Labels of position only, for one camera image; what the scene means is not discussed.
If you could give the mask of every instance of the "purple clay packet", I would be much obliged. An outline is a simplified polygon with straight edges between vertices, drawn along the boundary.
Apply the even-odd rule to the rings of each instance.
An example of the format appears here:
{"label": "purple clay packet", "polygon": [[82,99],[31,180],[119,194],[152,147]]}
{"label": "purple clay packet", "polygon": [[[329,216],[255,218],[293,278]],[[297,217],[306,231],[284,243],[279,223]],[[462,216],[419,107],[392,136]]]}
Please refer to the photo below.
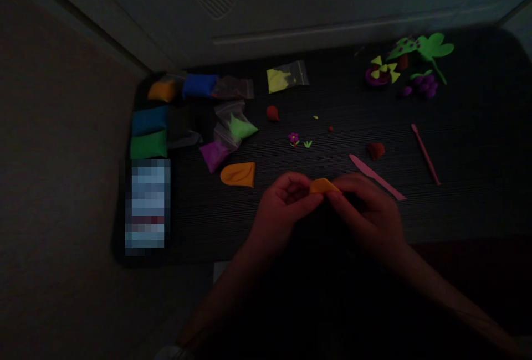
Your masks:
{"label": "purple clay packet", "polygon": [[228,156],[229,150],[217,141],[200,147],[199,150],[203,155],[203,159],[212,174],[216,171],[220,163],[222,163]]}

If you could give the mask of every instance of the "floor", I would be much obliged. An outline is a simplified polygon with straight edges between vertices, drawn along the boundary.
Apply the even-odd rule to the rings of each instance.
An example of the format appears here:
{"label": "floor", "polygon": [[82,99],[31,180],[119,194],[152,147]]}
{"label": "floor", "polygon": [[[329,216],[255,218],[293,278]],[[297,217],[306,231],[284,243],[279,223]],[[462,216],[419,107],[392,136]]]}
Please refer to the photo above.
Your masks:
{"label": "floor", "polygon": [[0,0],[0,20],[0,358],[152,358],[213,269],[125,270],[111,257],[142,77],[30,0]]}

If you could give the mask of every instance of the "green clay packet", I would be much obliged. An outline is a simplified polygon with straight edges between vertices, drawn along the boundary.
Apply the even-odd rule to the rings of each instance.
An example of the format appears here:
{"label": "green clay packet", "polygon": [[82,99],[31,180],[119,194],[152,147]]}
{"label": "green clay packet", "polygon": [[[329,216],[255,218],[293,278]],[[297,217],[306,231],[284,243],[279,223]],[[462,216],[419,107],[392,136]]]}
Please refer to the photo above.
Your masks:
{"label": "green clay packet", "polygon": [[166,158],[166,130],[145,136],[132,137],[130,156],[131,159]]}
{"label": "green clay packet", "polygon": [[230,101],[214,108],[216,116],[231,134],[239,140],[248,138],[259,130],[244,116],[244,100]]}

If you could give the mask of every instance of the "small red clay piece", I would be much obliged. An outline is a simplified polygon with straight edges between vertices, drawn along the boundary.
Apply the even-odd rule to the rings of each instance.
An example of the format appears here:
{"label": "small red clay piece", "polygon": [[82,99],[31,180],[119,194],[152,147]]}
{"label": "small red clay piece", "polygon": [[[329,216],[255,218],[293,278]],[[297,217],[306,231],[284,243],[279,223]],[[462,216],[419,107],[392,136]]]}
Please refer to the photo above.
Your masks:
{"label": "small red clay piece", "polygon": [[370,153],[371,159],[376,161],[384,155],[384,145],[382,143],[369,143],[367,151]]}
{"label": "small red clay piece", "polygon": [[281,119],[279,119],[279,110],[273,105],[270,105],[268,108],[266,108],[266,117],[272,122],[281,121]]}
{"label": "small red clay piece", "polygon": [[408,54],[403,54],[397,59],[397,72],[403,72],[408,68]]}

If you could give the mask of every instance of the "dark table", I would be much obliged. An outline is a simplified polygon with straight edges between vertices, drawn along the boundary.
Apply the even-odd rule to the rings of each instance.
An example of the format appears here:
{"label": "dark table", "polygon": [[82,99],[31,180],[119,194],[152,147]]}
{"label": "dark table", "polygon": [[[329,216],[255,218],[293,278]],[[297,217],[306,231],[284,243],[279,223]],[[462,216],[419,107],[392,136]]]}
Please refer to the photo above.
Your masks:
{"label": "dark table", "polygon": [[[254,81],[255,99],[246,101],[244,114],[260,131],[219,170],[225,164],[256,162],[255,188],[223,184],[219,170],[208,173],[197,148],[172,151],[175,236],[167,261],[230,259],[250,230],[262,193],[280,174],[292,170],[333,179],[357,171],[350,153],[407,197],[398,205],[410,243],[532,233],[532,64],[519,42],[497,28],[448,32],[445,42],[456,46],[437,60],[448,86],[440,84],[431,100],[397,97],[410,74],[431,69],[412,56],[395,84],[383,90],[365,85],[370,60],[385,55],[390,42],[366,45],[357,56],[360,47],[196,69]],[[265,70],[297,59],[305,60],[310,86],[268,94]],[[279,109],[281,122],[266,119],[269,105]],[[212,107],[211,100],[192,104],[207,135],[216,122]],[[441,186],[433,183],[410,129],[413,122]],[[328,132],[329,126],[334,132]],[[301,142],[312,140],[312,147],[291,148],[291,132]],[[384,143],[380,160],[371,161],[366,153],[369,142]],[[327,216],[316,218],[316,228],[326,231]]]}

